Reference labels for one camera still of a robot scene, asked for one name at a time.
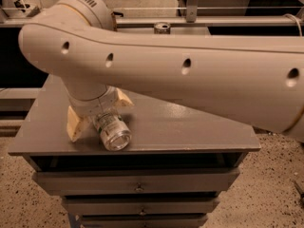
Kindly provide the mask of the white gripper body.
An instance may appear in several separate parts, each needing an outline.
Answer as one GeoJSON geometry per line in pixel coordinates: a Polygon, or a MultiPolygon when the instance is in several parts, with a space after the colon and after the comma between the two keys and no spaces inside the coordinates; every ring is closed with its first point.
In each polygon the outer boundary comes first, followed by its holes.
{"type": "Polygon", "coordinates": [[[68,96],[70,106],[80,117],[94,116],[106,112],[118,100],[117,88],[109,86],[103,94],[92,100],[77,100],[68,96]]]}

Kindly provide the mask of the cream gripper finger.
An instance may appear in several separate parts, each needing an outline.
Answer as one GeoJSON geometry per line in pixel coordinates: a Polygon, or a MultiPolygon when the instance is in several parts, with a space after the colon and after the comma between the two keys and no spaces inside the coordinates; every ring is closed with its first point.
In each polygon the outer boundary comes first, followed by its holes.
{"type": "Polygon", "coordinates": [[[80,117],[71,106],[68,107],[66,132],[73,143],[82,136],[90,124],[91,119],[89,117],[80,117]]]}
{"type": "Polygon", "coordinates": [[[115,100],[113,105],[116,108],[119,108],[119,107],[131,107],[134,104],[126,94],[124,94],[119,88],[116,88],[115,100]]]}

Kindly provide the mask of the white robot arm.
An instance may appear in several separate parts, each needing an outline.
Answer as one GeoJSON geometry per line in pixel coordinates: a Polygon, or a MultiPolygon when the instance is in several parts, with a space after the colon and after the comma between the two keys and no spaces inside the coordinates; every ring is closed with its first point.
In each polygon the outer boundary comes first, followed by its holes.
{"type": "Polygon", "coordinates": [[[59,0],[30,19],[19,47],[62,78],[78,115],[101,111],[108,86],[304,139],[299,36],[117,32],[103,0],[59,0]]]}

